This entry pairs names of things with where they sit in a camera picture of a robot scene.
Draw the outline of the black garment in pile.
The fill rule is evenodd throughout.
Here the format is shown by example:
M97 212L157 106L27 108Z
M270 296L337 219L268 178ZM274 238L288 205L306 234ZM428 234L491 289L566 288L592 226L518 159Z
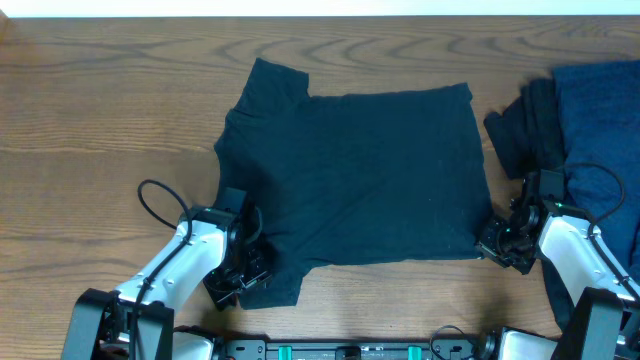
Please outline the black garment in pile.
M540 214L536 263L538 237L544 223L559 212L567 195L561 171L565 152L554 81L532 80L503 112L486 115L483 125L507 177L522 181L521 193L511 200L506 219L514 212Z

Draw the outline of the dark teal t-shirt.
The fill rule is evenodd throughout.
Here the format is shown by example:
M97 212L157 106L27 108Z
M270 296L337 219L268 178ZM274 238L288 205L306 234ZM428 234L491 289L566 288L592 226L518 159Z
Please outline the dark teal t-shirt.
M317 267L477 258L492 204L469 87L312 96L309 83L257 59L214 146L221 185L255 201L275 252L242 308L295 305Z

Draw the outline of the blue garment in pile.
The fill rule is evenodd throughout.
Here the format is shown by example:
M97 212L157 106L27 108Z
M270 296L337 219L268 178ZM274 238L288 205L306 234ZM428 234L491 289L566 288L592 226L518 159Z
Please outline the blue garment in pile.
M598 227L625 271L639 279L639 62L620 61L553 70L569 193L578 206L599 217L625 200Z

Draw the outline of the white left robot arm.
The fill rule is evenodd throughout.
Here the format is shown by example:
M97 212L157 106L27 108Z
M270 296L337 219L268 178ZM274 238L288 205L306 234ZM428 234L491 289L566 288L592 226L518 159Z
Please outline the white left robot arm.
M65 359L225 359L224 341L175 316L198 286L217 310L265 286L272 277L260 209L225 188L210 207L185 207L175 234L138 273L76 301L62 351Z

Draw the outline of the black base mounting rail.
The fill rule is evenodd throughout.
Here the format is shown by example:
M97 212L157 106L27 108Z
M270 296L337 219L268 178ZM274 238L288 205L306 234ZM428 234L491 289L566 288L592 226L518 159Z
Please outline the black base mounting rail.
M490 360L499 358L497 341L489 336L467 340L445 336L435 340L275 341L240 339L225 342L213 356L220 360Z

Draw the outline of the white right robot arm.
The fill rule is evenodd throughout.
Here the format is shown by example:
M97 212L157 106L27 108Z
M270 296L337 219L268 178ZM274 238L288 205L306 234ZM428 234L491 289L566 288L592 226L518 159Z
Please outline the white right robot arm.
M522 274L537 260L551 265L574 305L566 328L557 340L503 328L478 340L475 358L638 358L639 285L607 248L596 218L564 203L564 195L563 173L528 174L510 218L492 217L476 247Z

